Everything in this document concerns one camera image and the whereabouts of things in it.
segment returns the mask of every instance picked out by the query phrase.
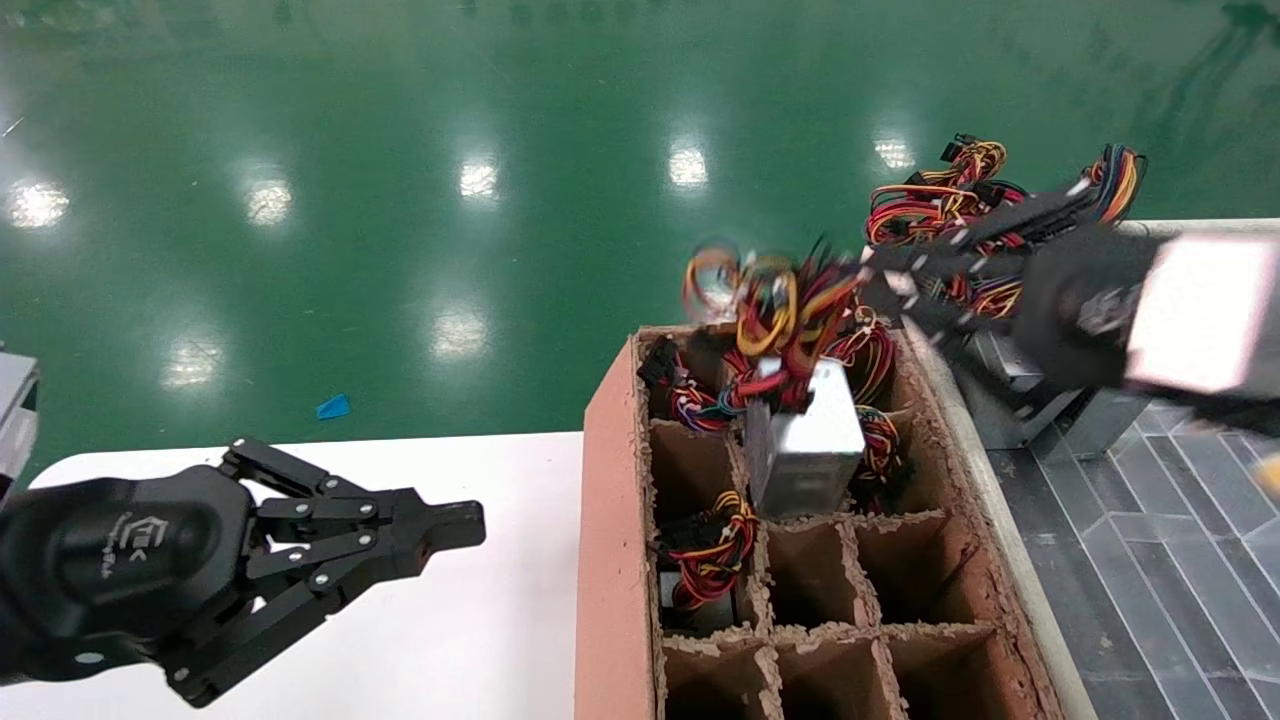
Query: cardboard compartment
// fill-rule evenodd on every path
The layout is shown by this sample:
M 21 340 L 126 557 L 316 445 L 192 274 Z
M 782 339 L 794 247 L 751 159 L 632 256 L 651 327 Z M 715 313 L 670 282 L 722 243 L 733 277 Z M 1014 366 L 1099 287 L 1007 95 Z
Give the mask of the cardboard compartment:
M 876 591 L 882 623 L 972 623 L 978 618 L 963 582 L 973 553 L 956 552 L 952 541 L 963 543 L 964 538 L 946 532 L 951 523 L 937 511 L 855 521 L 858 564 Z
M 1020 667 L 1004 638 L 983 626 L 916 626 L 888 638 L 893 674 L 910 720 L 1039 717 L 1019 692 Z
M 759 646 L 726 650 L 691 641 L 680 647 L 664 643 L 666 720 L 765 720 L 760 652 Z
M 723 434 L 695 434 L 680 423 L 653 420 L 649 450 L 657 528 L 710 510 L 719 493 L 733 489 Z
M 782 714 L 787 720 L 890 720 L 896 694 L 879 641 L 828 639 L 778 647 Z
M 660 532 L 668 523 L 678 523 L 710 510 L 716 498 L 733 489 L 733 448 L 723 434 L 696 434 L 678 423 L 649 423 L 650 469 L 654 491 L 654 527 Z M 723 601 L 695 611 L 662 607 L 658 621 L 664 635 L 708 637 L 716 630 L 735 625 L 754 625 L 756 612 L 748 588 L 755 552 L 744 562 L 736 587 Z M 677 582 L 675 568 L 650 557 L 658 597 L 669 597 Z
M 724 379 L 723 361 L 724 352 L 732 347 L 732 329 L 716 333 L 694 334 L 689 328 L 669 328 L 673 332 L 662 334 L 646 334 L 641 338 L 637 350 L 643 363 L 649 356 L 659 338 L 672 340 L 680 348 L 680 357 L 685 363 L 685 369 L 698 384 L 710 395 L 719 392 Z M 648 415 L 650 419 L 673 420 L 671 414 L 671 397 L 663 386 L 649 391 Z
M 765 536 L 774 625 L 865 624 L 846 560 L 851 538 L 842 537 L 835 521 L 771 524 Z

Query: wire bundle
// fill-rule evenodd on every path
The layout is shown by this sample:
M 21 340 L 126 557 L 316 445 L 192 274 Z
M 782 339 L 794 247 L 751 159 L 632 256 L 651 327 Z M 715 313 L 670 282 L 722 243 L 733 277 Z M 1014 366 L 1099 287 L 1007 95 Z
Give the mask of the wire bundle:
M 902 459 L 897 452 L 901 442 L 897 428 L 888 415 L 869 405 L 858 406 L 858 421 L 863 427 L 867 446 L 854 479 L 886 483 L 893 471 L 902 466 Z
M 1005 146 L 957 135 L 942 154 L 951 167 L 913 174 L 905 184 L 891 184 L 872 192 L 865 233 L 870 246 L 931 243 L 938 236 L 970 225 L 1001 205 L 1027 200 L 1025 190 L 996 173 L 1007 159 Z M 1146 158 L 1124 145 L 1107 145 L 1102 156 L 1082 173 L 1094 191 L 1092 219 L 1116 223 L 1133 205 L 1146 174 Z M 1036 245 L 1069 227 L 1071 218 L 1059 219 L 1036 229 L 1036 237 L 1009 232 L 978 243 L 983 256 L 1000 252 L 1032 252 Z M 1021 297 L 1021 278 L 1007 275 L 977 282 L 964 275 L 938 279 L 936 292 L 945 293 L 974 314 L 1010 318 Z
M 671 416 L 686 428 L 703 433 L 721 430 L 732 420 L 732 415 L 719 411 L 718 400 L 707 393 L 698 380 L 689 374 L 684 359 L 675 355 L 676 379 L 668 392 Z
M 672 596 L 676 607 L 694 610 L 719 600 L 733 589 L 742 562 L 751 553 L 759 520 L 746 500 L 733 491 L 722 492 L 709 512 L 709 518 L 717 516 L 724 519 L 718 544 L 667 553 L 680 566 L 680 584 Z
M 893 421 L 868 405 L 858 406 L 858 421 L 867 445 L 854 471 L 850 495 L 860 510 L 878 515 L 883 514 L 882 491 L 902 468 L 901 438 Z
M 1129 214 L 1138 187 L 1147 174 L 1147 158 L 1124 145 L 1107 145 L 1102 158 L 1084 169 L 1089 183 L 1097 188 L 1097 222 L 1119 223 Z
M 737 316 L 739 355 L 726 357 L 733 377 L 717 398 L 718 413 L 740 414 L 753 398 L 768 400 L 783 411 L 804 410 L 809 378 L 823 350 L 837 338 L 858 287 L 858 270 L 852 258 L 835 256 L 824 238 L 799 265 L 777 256 L 744 261 L 723 246 L 694 254 L 681 293 L 690 316 L 723 306 L 700 279 L 708 274 L 731 291 Z M 764 355 L 782 361 L 768 377 L 750 364 Z
M 863 383 L 854 392 L 854 402 L 868 405 L 887 388 L 890 373 L 893 369 L 896 348 L 884 322 L 874 310 L 859 305 L 852 313 L 852 329 L 836 338 L 824 357 L 838 360 L 846 368 L 852 368 Z

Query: blue plastic piece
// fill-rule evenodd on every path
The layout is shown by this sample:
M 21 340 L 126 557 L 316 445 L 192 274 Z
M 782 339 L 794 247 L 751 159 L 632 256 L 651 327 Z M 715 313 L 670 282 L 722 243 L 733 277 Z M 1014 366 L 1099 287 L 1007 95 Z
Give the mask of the blue plastic piece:
M 316 405 L 316 420 L 332 420 L 334 418 L 342 418 L 347 413 L 351 413 L 351 402 L 347 401 L 347 393 L 344 392 L 339 392 L 320 405 Z

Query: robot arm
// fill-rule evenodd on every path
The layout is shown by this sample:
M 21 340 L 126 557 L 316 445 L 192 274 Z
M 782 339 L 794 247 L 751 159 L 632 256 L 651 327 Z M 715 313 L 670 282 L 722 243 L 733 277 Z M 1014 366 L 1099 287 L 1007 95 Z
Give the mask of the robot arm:
M 1020 418 L 1060 392 L 1111 387 L 1280 437 L 1280 238 L 1152 238 L 1082 224 L 1034 255 L 972 250 L 1010 231 L 1061 224 L 1087 202 L 1079 186 L 1043 193 L 933 245 L 878 249 L 864 264 L 891 278 L 902 313 L 952 365 Z M 922 290 L 955 274 L 1020 275 L 1015 316 L 978 316 Z M 977 331 L 1009 336 L 1044 379 L 1012 391 L 968 352 Z
M 484 538 L 479 502 L 366 491 L 251 438 L 218 468 L 20 492 L 0 506 L 0 685 L 152 662 L 204 707 L 375 583 Z

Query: logo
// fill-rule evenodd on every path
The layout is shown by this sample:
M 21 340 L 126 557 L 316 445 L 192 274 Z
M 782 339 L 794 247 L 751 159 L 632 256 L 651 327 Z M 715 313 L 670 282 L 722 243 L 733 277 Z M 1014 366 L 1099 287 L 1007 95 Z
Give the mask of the logo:
M 129 523 L 131 518 L 133 518 L 133 512 L 120 514 L 115 519 L 111 532 L 106 534 L 106 544 L 102 546 L 102 562 L 99 565 L 99 574 L 104 580 L 111 577 L 115 564 L 125 553 L 128 553 L 129 562 L 146 562 L 147 550 L 160 547 L 169 530 L 169 521 L 154 515 Z

